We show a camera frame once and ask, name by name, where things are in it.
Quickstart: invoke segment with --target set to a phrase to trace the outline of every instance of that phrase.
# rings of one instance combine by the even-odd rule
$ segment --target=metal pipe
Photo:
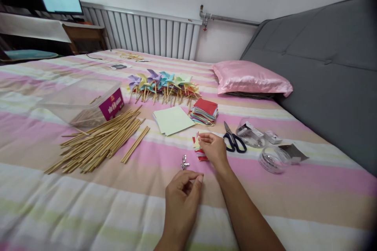
[[[201,18],[203,18],[203,24],[205,26],[207,26],[208,20],[222,20],[222,21],[225,21],[225,22],[234,22],[234,23],[238,23],[238,24],[247,24],[247,25],[253,25],[253,26],[259,26],[259,24],[260,24],[259,22],[253,22],[253,21],[249,21],[249,20],[241,20],[241,19],[237,19],[237,18],[229,18],[229,17],[225,17],[225,16],[213,15],[213,14],[210,14],[210,13],[203,13],[203,5],[200,5],[199,16]]]

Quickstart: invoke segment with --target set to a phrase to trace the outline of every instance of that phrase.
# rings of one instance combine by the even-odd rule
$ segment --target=teal cushion
[[[58,56],[57,53],[39,50],[11,50],[4,53],[10,58],[6,61],[50,59]]]

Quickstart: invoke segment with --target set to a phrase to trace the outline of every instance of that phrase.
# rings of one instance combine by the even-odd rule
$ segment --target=striped bedsheet
[[[272,130],[284,142],[295,141],[308,160],[282,175],[265,171],[259,149],[228,153],[231,167],[287,250],[351,250],[369,235],[376,201],[376,179],[335,146],[316,135],[277,103],[217,95],[211,64],[140,53],[150,62],[124,60],[102,51],[0,67],[0,250],[151,250],[164,225],[165,187],[180,170],[182,154],[190,169],[203,172],[204,187],[191,250],[237,249],[220,187],[208,162],[198,162],[192,136],[207,130],[223,135],[226,121],[235,131],[252,117],[258,129]],[[127,62],[132,68],[108,66]],[[219,104],[214,127],[196,125],[172,136],[160,134],[152,112],[169,107],[143,104],[143,126],[111,159],[86,175],[78,171],[44,175],[58,160],[61,137],[74,133],[36,103],[48,93],[82,78],[122,82],[123,110],[130,74],[147,68],[193,75],[204,99]],[[120,159],[149,126],[128,163]]]

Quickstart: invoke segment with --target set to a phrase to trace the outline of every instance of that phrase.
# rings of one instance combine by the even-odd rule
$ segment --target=human hand
[[[164,232],[155,250],[183,250],[196,220],[202,173],[179,171],[165,189]]]
[[[199,133],[199,145],[216,170],[229,166],[223,138],[213,133]]]

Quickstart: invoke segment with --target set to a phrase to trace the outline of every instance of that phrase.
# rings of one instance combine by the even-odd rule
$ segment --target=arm
[[[179,171],[166,187],[164,231],[155,251],[184,250],[196,220],[202,181],[202,173]]]
[[[231,169],[224,139],[199,134],[199,144],[216,171],[240,250],[285,250]]]

